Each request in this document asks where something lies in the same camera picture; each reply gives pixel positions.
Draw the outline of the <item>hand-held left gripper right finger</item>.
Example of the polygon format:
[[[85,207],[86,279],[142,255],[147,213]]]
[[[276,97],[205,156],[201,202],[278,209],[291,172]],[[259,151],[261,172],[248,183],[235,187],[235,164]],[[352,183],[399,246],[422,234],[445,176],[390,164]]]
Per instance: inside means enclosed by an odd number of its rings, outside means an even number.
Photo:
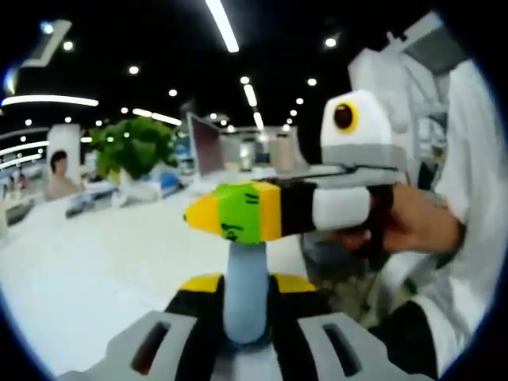
[[[299,275],[271,276],[271,343],[282,380],[427,380],[390,362],[384,344]]]

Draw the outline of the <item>person's right hand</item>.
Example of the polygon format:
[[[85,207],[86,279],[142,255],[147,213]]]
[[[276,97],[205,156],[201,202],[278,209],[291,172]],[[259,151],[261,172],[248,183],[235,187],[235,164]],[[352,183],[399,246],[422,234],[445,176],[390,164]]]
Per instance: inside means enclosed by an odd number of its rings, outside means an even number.
[[[387,253],[415,251],[428,254],[455,252],[464,242],[465,225],[445,204],[423,190],[404,183],[372,187],[370,214],[382,229],[375,239],[373,229],[355,227],[333,236],[353,252],[375,241]]]

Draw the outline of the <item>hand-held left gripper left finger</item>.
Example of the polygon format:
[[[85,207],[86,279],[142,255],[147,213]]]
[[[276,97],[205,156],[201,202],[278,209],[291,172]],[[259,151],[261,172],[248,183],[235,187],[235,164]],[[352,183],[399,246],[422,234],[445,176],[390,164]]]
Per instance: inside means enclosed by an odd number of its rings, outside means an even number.
[[[167,309],[152,311],[110,340],[103,359],[59,380],[211,380],[221,339],[223,276],[186,281]]]

